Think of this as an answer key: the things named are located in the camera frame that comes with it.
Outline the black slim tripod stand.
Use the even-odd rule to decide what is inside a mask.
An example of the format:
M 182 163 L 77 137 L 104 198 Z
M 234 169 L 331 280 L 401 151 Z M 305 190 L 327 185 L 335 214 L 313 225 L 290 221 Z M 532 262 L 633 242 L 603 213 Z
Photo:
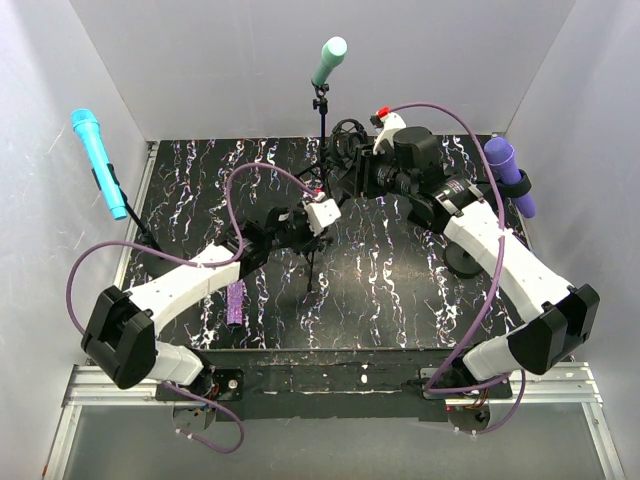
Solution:
M 313 109 L 320 115 L 320 137 L 317 159 L 305 169 L 295 174 L 301 180 L 310 174 L 321 182 L 322 190 L 332 197 L 330 173 L 334 170 L 347 170 L 355 155 L 358 145 L 367 144 L 369 136 L 364 125 L 356 119 L 346 118 L 340 120 L 331 133 L 327 131 L 328 99 L 326 97 L 330 86 L 324 83 L 314 86 L 316 98 L 313 100 Z

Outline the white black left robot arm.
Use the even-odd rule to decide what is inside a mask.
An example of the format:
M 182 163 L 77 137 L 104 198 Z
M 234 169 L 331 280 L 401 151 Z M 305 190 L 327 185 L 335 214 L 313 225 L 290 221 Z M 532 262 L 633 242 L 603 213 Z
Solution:
M 180 314 L 258 270 L 272 251 L 288 248 L 311 259 L 326 244 L 325 234 L 341 216 L 332 199 L 272 209 L 264 225 L 246 221 L 239 236 L 227 233 L 189 264 L 122 291 L 117 286 L 97 298 L 81 341 L 85 353 L 120 389 L 143 380 L 169 381 L 193 400 L 213 387 L 214 366 L 203 353 L 160 341 Z

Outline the black shock mount tripod stand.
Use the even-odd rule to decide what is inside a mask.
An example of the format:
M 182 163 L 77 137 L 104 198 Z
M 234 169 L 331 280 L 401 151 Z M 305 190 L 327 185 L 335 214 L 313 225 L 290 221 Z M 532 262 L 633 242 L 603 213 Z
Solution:
M 315 256 L 317 253 L 322 253 L 327 247 L 332 245 L 334 238 L 331 236 L 320 236 L 314 240 L 310 240 L 304 244 L 301 248 L 295 249 L 294 252 L 303 257 L 308 266 L 307 273 L 307 292 L 310 293 L 313 289 L 313 272 L 315 264 Z

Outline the mint green toy microphone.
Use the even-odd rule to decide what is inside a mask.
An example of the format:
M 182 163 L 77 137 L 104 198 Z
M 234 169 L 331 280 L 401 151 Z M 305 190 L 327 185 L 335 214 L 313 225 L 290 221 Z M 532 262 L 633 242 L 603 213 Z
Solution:
M 348 45 L 340 36 L 331 37 L 323 45 L 320 62 L 311 76 L 311 83 L 315 87 L 322 87 L 327 83 L 333 70 L 342 64 L 348 51 Z

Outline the purple glitter microphone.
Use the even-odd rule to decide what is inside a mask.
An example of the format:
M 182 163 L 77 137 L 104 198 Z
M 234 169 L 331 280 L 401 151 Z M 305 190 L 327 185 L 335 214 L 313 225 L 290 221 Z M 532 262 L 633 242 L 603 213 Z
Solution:
M 239 326 L 243 323 L 243 302 L 245 296 L 245 283 L 237 281 L 226 288 L 226 325 Z

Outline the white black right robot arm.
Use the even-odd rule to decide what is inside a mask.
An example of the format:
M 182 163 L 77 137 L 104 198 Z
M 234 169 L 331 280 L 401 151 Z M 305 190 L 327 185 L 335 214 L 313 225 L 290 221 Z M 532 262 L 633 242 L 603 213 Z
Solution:
M 584 344 L 600 297 L 593 287 L 572 285 L 525 247 L 504 224 L 501 185 L 477 185 L 446 171 L 435 136 L 407 126 L 395 113 L 378 122 L 378 135 L 355 150 L 354 194 L 387 194 L 409 200 L 410 222 L 444 235 L 461 249 L 462 262 L 490 274 L 494 289 L 515 306 L 522 324 L 459 353 L 451 365 L 454 389 L 475 397 L 492 380 L 514 370 L 542 375 Z

